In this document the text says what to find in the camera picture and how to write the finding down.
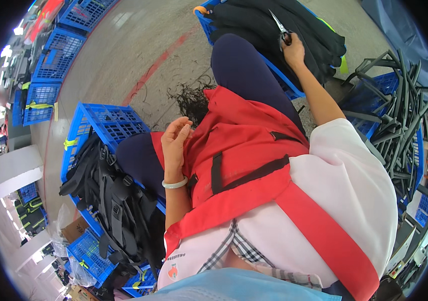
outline red apron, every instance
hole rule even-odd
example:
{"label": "red apron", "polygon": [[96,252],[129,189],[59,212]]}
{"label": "red apron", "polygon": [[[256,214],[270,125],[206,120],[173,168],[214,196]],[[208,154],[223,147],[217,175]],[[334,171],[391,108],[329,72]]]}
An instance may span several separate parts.
{"label": "red apron", "polygon": [[[309,153],[301,131],[271,106],[244,100],[226,88],[204,93],[209,112],[186,143],[184,153],[183,173],[190,178],[193,210],[167,229],[166,258],[181,239],[275,201],[355,300],[371,298],[379,278],[369,258],[291,180],[289,157]],[[151,133],[164,167],[162,134]]]}

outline checkered fabric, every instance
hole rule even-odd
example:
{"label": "checkered fabric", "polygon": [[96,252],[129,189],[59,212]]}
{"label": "checkered fabric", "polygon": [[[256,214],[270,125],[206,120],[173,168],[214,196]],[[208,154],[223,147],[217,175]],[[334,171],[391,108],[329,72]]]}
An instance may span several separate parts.
{"label": "checkered fabric", "polygon": [[277,269],[269,259],[249,243],[241,234],[235,219],[231,221],[226,238],[211,257],[202,265],[197,274],[205,270],[222,268],[229,248],[257,272],[316,290],[322,289],[321,280],[315,274],[291,273]]}

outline orange handle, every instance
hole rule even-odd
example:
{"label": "orange handle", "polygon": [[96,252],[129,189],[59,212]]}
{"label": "orange handle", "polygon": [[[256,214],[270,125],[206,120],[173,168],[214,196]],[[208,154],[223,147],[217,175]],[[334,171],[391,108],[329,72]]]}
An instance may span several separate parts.
{"label": "orange handle", "polygon": [[196,7],[194,7],[192,13],[195,15],[196,11],[199,11],[203,15],[208,14],[207,9],[205,7],[203,7],[203,6],[196,6]]}

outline white shirt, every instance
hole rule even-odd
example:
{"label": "white shirt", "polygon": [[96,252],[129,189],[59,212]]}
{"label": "white shirt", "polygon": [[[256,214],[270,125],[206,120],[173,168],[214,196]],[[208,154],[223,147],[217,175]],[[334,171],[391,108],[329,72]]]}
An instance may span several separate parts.
{"label": "white shirt", "polygon": [[[383,165],[351,123],[340,118],[315,128],[309,154],[290,157],[289,162],[292,181],[358,244],[381,278],[396,238],[396,193]],[[244,238],[276,268],[315,274],[322,287],[338,280],[275,202],[236,220]],[[183,239],[166,259],[158,287],[196,274],[226,238],[229,226],[227,222]]]}

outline concrete floor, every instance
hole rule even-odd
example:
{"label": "concrete floor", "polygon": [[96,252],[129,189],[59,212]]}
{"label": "concrete floor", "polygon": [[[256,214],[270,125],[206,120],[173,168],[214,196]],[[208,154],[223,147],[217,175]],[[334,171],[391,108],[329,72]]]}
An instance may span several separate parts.
{"label": "concrete floor", "polygon": [[[120,0],[91,33],[64,80],[58,99],[58,121],[31,126],[32,142],[38,145],[45,164],[45,176],[38,186],[49,220],[57,219],[64,203],[75,212],[70,198],[58,193],[63,143],[78,102],[129,104],[152,130],[164,130],[166,124],[179,116],[167,90],[180,83],[193,84],[206,74],[212,76],[211,45],[192,14],[192,9],[201,2]],[[364,58],[378,57],[388,49],[383,34],[361,8],[360,0],[301,0],[301,3],[346,37],[350,72]],[[163,53],[167,58],[157,64]],[[369,75],[386,72],[389,71],[373,70]],[[335,77],[347,76],[338,72]],[[343,92],[338,82],[326,86],[336,99]],[[305,99],[293,103],[296,108],[306,105]],[[310,134],[315,125],[308,106],[301,112],[301,120]]]}

